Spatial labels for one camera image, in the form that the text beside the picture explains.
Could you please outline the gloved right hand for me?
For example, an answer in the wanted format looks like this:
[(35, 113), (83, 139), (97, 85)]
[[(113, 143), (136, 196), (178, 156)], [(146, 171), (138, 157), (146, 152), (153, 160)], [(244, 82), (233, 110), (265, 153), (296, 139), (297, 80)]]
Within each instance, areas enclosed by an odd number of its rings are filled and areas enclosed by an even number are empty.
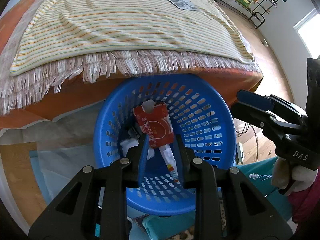
[(281, 194), (289, 196), (293, 192), (308, 189), (315, 182), (317, 175), (318, 169), (293, 167), (287, 160), (278, 157), (274, 163), (271, 183), (281, 191)]

